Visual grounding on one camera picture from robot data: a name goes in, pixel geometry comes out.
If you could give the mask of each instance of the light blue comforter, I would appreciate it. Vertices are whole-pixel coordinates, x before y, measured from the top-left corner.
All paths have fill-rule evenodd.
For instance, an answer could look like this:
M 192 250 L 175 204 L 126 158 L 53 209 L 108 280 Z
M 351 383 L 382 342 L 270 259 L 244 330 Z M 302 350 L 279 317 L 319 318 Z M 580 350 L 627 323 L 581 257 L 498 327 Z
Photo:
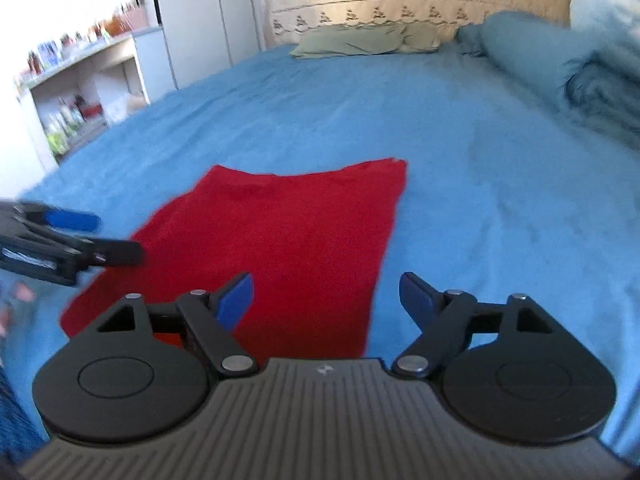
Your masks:
M 367 354 L 389 361 L 418 334 L 398 301 L 406 270 L 481 301 L 526 292 L 612 371 L 618 403 L 603 440 L 640 456 L 639 153 L 565 124 L 450 45 L 428 56 L 287 53 L 260 54 L 139 112 L 28 198 L 93 211 L 103 235 L 125 237 L 213 164 L 297 174 L 405 158 Z M 31 381 L 65 343 L 57 320 L 77 293 L 46 287 L 3 353 L 34 418 Z

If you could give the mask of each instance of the logo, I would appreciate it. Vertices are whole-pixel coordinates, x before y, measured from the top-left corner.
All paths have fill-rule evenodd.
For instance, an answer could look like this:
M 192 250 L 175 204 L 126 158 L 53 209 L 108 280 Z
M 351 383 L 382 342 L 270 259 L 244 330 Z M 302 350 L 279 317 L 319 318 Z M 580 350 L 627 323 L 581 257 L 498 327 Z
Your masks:
M 326 377 L 327 374 L 330 374 L 331 372 L 334 371 L 334 367 L 325 363 L 322 366 L 319 366 L 318 368 L 316 368 L 316 370 L 318 371 L 319 374 L 322 374 Z
M 34 258 L 33 256 L 27 256 L 22 253 L 15 253 L 14 251 L 10 251 L 6 247 L 2 248 L 2 254 L 9 258 L 10 260 L 15 260 L 16 262 L 22 262 L 25 264 L 35 265 L 38 267 L 44 267 L 45 269 L 56 270 L 56 264 L 54 262 L 50 262 L 49 260 L 41 260 L 39 258 Z

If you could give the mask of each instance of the red cloth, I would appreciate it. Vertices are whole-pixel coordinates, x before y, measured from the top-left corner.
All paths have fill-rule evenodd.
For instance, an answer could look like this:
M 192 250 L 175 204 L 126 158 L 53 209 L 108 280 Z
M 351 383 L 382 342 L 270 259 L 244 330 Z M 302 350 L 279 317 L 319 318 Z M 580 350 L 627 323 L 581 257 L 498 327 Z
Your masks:
M 255 299 L 234 334 L 256 358 L 360 357 L 405 178 L 396 159 L 300 176 L 215 166 L 133 236 L 146 262 L 107 269 L 60 325 L 74 336 L 128 292 L 172 301 L 247 271 Z

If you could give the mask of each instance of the silver bolt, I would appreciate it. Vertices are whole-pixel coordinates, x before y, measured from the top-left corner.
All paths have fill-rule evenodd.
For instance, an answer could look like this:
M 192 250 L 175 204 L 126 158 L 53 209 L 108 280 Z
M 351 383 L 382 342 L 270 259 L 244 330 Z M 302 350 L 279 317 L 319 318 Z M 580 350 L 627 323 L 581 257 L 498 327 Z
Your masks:
M 398 368 L 411 374 L 421 374 L 429 367 L 429 362 L 421 355 L 404 355 L 398 359 Z
M 245 372 L 254 365 L 247 355 L 230 355 L 222 359 L 222 367 L 228 372 Z

